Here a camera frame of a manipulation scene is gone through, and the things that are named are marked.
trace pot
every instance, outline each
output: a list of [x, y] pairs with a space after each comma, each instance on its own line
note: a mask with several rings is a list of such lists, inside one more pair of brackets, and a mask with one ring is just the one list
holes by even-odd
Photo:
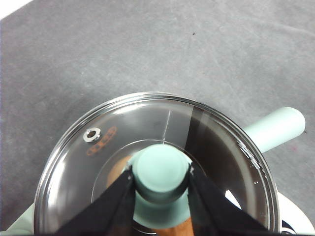
[[[76, 121], [54, 147], [35, 196], [34, 232], [56, 231], [95, 201], [135, 153], [156, 144], [184, 153], [231, 202], [279, 231], [277, 189], [262, 152], [304, 128], [304, 117], [293, 108], [243, 130], [219, 111], [172, 94], [145, 92], [110, 100]], [[156, 232], [148, 226], [135, 211], [134, 228]]]

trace white base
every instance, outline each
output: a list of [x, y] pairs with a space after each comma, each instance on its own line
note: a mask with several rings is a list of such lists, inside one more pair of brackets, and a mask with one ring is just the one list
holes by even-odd
[[281, 220], [289, 224], [297, 234], [315, 235], [315, 229], [303, 211], [290, 199], [278, 192]]

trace gray floor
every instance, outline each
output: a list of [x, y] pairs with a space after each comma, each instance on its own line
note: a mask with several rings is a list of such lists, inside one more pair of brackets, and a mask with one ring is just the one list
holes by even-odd
[[158, 90], [246, 126], [292, 106], [299, 138], [265, 153], [315, 223], [315, 1], [35, 0], [1, 21], [1, 229], [30, 205], [66, 129], [119, 95]]

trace mint green knob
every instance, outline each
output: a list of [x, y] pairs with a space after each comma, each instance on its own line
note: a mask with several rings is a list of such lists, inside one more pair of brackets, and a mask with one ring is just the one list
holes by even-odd
[[189, 164], [184, 154], [170, 145], [152, 145], [139, 152], [132, 165], [139, 194], [151, 203], [170, 203], [187, 188]]
[[187, 186], [191, 160], [177, 148], [151, 145], [130, 160], [136, 184], [133, 219], [153, 229], [171, 228], [190, 217]]

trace lid rim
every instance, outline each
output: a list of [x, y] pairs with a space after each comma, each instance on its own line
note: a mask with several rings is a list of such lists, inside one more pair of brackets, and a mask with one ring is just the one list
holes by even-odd
[[180, 96], [176, 96], [169, 93], [163, 93], [163, 92], [138, 92], [138, 93], [132, 93], [124, 96], [120, 96], [114, 99], [111, 99], [107, 102], [104, 102], [100, 104], [99, 106], [91, 109], [87, 113], [85, 113], [83, 116], [81, 116], [70, 128], [66, 130], [66, 132], [62, 135], [62, 137], [59, 139], [57, 144], [52, 150], [51, 155], [48, 158], [48, 161], [44, 167], [44, 171], [40, 177], [40, 181], [37, 186], [36, 194], [35, 194], [35, 204], [34, 204], [34, 233], [44, 233], [43, 226], [40, 223], [40, 219], [42, 218], [42, 211], [41, 206], [43, 206], [43, 200], [44, 195], [46, 193], [47, 189], [47, 183], [49, 182], [49, 177], [51, 176], [51, 173], [53, 172], [55, 165], [57, 164], [60, 156], [59, 154], [63, 150], [63, 148], [67, 145], [67, 143], [71, 140], [71, 138], [81, 129], [83, 125], [85, 125], [87, 122], [89, 122], [92, 118], [97, 117], [100, 114], [103, 114], [106, 109], [110, 108], [112, 105], [119, 104], [119, 103], [127, 103], [131, 101], [139, 101], [139, 100], [151, 100], [151, 99], [170, 99], [170, 100], [180, 100], [182, 102], [190, 103], [196, 107], [202, 108], [206, 111], [211, 111], [214, 113], [216, 117], [219, 117], [220, 119], [223, 119], [226, 123], [229, 124], [229, 126], [235, 131], [237, 134], [239, 134], [241, 137], [243, 137], [246, 141], [249, 147], [252, 151], [254, 151], [255, 157], [258, 158], [259, 163], [261, 163], [261, 166], [263, 167], [264, 171], [267, 175], [267, 189], [266, 192], [268, 194], [268, 197], [271, 200], [271, 205], [268, 207], [268, 210], [270, 207], [273, 209], [273, 220], [270, 220], [269, 223], [273, 223], [273, 225], [270, 225], [270, 229], [273, 231], [279, 231], [280, 230], [280, 217], [279, 217], [279, 205], [278, 205], [278, 198], [277, 198], [277, 188], [276, 185], [272, 179], [269, 167], [266, 163], [266, 161], [263, 158], [263, 155], [259, 151], [259, 149], [256, 147], [256, 145], [253, 143], [253, 141], [250, 139], [250, 137], [237, 125], [235, 124], [231, 119], [229, 119], [227, 116], [222, 114], [221, 112], [217, 111], [216, 109], [213, 109], [203, 103], [199, 103], [187, 98], [183, 98]]

